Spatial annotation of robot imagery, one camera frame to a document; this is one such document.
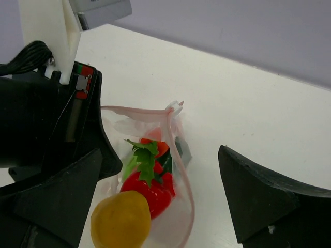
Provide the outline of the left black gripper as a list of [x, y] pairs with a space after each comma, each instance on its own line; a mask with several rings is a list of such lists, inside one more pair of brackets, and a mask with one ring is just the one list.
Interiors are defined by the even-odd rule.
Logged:
[[100, 162], [88, 162], [85, 175], [69, 180], [70, 195], [92, 199], [97, 183], [122, 167], [101, 119], [102, 73], [75, 63], [68, 85], [59, 76], [28, 72], [1, 79], [1, 167], [13, 179], [1, 187], [1, 201], [58, 173], [69, 175], [71, 165], [91, 152]]

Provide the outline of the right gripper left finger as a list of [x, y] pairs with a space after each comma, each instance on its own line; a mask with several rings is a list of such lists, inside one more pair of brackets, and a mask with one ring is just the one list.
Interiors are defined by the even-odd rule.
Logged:
[[78, 247], [101, 162], [94, 149], [52, 177], [1, 187], [1, 247]]

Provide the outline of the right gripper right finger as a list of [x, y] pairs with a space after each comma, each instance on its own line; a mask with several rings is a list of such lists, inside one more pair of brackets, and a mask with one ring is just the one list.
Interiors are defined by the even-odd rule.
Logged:
[[259, 165], [227, 146], [220, 176], [243, 247], [330, 247], [330, 190]]

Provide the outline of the yellow lemon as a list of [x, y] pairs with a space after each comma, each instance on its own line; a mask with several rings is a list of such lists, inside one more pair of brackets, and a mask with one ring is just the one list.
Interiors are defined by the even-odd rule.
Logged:
[[121, 192], [95, 207], [91, 238], [95, 247], [141, 247], [151, 226], [145, 197], [136, 191]]

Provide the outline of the red bell pepper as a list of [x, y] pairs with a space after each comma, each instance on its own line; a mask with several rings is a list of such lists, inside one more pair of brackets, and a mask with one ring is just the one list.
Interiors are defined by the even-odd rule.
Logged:
[[140, 172], [134, 172], [123, 183], [121, 192], [137, 191], [142, 194], [148, 203], [152, 220], [162, 214], [176, 196], [173, 188], [173, 177], [169, 172], [162, 175], [162, 183], [152, 180], [149, 187], [144, 180], [139, 180]]

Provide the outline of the clear pink-dotted zip bag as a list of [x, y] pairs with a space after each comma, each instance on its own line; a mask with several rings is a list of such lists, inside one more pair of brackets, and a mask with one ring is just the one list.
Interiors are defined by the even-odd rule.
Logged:
[[182, 109], [178, 101], [163, 110], [101, 108], [107, 137], [123, 166], [98, 183], [94, 200], [123, 191], [142, 194], [152, 218], [143, 247], [184, 247], [192, 231], [195, 203], [187, 175], [192, 155], [180, 119]]

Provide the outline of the dark green cucumber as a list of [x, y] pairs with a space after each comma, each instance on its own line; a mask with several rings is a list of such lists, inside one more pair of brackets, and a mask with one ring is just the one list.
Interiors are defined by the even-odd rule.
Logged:
[[[179, 136], [177, 136], [175, 138], [175, 145], [176, 145], [177, 151], [180, 155], [180, 158], [184, 164], [184, 167], [186, 168], [192, 159], [190, 148], [189, 148], [187, 142]], [[164, 155], [157, 158], [156, 160], [161, 164], [161, 166], [163, 167], [163, 169], [165, 171], [167, 171], [169, 173], [172, 172], [173, 159], [171, 157], [169, 149]]]

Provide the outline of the orange carrot with leaves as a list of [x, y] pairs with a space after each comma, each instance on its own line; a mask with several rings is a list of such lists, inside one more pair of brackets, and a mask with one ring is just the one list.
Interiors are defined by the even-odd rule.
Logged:
[[161, 128], [154, 128], [145, 135], [146, 137], [140, 138], [138, 142], [129, 139], [125, 141], [132, 145], [132, 157], [136, 156], [137, 162], [140, 163], [135, 170], [135, 172], [140, 172], [139, 180], [146, 181], [147, 185], [151, 187], [153, 179], [160, 181], [160, 176], [156, 176], [154, 171], [156, 159], [164, 155], [169, 146], [161, 140]]

